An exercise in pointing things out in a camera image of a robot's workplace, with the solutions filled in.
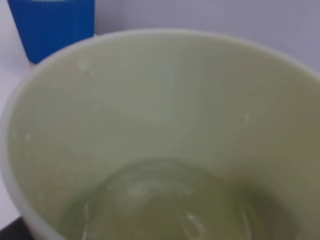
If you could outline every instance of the dark surface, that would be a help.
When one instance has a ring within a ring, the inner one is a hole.
[[[0,230],[0,240],[34,240],[22,218]]]

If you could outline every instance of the cup rim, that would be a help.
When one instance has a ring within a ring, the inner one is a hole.
[[[26,223],[31,225],[34,231],[40,236],[43,236],[43,239],[48,240],[66,240],[61,236],[57,231],[54,230],[49,224],[47,224],[39,214],[31,207],[28,200],[24,196],[22,190],[20,189],[17,181],[15,180],[12,167],[9,162],[9,153],[8,153],[8,143],[7,139],[9,137],[9,126],[12,115],[14,113],[15,107],[19,102],[21,96],[23,95],[25,89],[28,85],[32,84],[33,81],[37,79],[37,76],[44,72],[46,69],[50,68],[51,65],[55,64],[60,59],[71,55],[81,49],[90,48],[90,46],[107,43],[110,40],[117,40],[128,37],[143,37],[147,35],[179,35],[187,37],[198,37],[198,38],[207,38],[213,41],[222,41],[228,42],[233,45],[238,45],[241,48],[247,48],[254,52],[260,52],[261,54],[274,57],[282,62],[285,62],[296,69],[299,69],[301,72],[304,72],[309,79],[314,81],[319,81],[320,77],[318,74],[305,64],[299,62],[298,60],[293,59],[286,54],[283,54],[277,50],[269,48],[267,46],[261,45],[259,43],[251,42],[241,38],[228,36],[220,33],[211,33],[206,31],[198,30],[187,30],[187,29],[170,29],[170,28],[159,28],[159,29],[140,29],[140,30],[127,30],[114,33],[108,33],[104,35],[98,35],[89,39],[82,40],[80,42],[74,43],[70,46],[67,46],[58,52],[50,55],[41,61],[37,66],[32,69],[31,73],[22,81],[13,91],[13,94],[10,96],[6,102],[4,111],[0,120],[0,171],[4,184],[7,188],[7,191],[14,202],[17,209],[20,211],[23,218],[25,218]]]

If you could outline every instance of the cup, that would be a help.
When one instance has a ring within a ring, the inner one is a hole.
[[[301,63],[225,35],[135,30],[35,66],[1,123],[4,182],[37,240],[119,168],[180,159],[265,188],[320,237],[320,84]]]

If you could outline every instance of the pale yellow liquid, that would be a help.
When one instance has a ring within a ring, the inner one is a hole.
[[[72,205],[63,220],[63,234],[69,240],[297,238],[293,221],[282,216],[286,213],[278,205],[240,195],[196,167],[142,161],[114,173]]]

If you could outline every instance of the blue textured container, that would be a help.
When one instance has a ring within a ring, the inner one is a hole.
[[[37,64],[95,33],[95,0],[8,0],[28,59]]]

